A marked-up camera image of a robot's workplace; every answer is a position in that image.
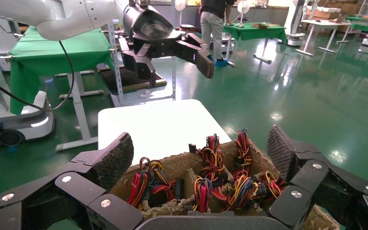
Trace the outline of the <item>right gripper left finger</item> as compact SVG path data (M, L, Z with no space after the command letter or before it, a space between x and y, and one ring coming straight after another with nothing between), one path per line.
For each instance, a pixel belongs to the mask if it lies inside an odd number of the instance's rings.
M111 189L131 166L124 132L101 150L79 153L55 173L0 194L0 230L46 230L70 220L82 230L133 230L143 215Z

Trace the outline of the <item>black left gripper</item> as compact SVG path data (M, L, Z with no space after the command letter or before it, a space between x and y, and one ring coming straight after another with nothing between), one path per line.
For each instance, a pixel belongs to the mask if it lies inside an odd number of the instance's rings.
M207 44L193 33L182 37L170 21L150 5L130 2L123 12L123 26L132 46L123 36L119 45L124 67L139 79L156 84L156 71L151 58L176 56L196 65L207 79L213 78L214 63Z

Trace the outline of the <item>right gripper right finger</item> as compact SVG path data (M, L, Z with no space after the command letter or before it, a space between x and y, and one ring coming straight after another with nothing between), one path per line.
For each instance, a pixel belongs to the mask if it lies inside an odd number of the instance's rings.
M368 181L331 163L313 144L290 138L279 125L266 149L286 187L269 208L271 217L301 229L314 206L348 230L368 230Z

